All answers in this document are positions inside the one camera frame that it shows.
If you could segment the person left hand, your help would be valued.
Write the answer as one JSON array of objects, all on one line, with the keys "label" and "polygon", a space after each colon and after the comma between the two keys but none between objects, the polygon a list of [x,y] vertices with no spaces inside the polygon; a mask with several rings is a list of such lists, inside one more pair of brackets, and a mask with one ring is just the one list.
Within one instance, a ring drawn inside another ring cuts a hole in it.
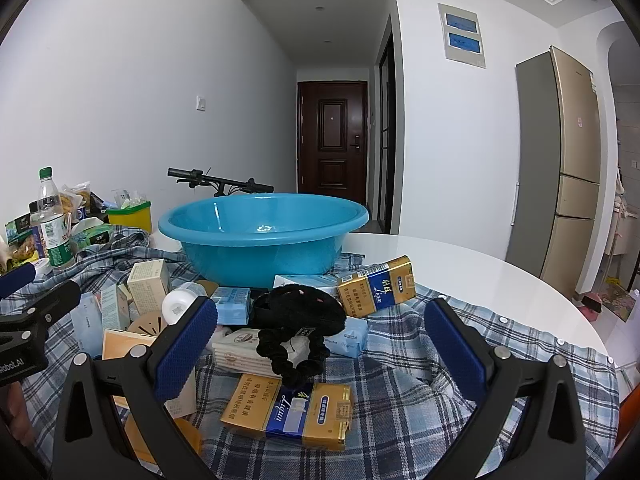
[{"label": "person left hand", "polygon": [[12,436],[22,445],[31,446],[35,440],[35,431],[28,417],[22,386],[19,382],[6,387],[6,408],[10,414],[9,428]]}]

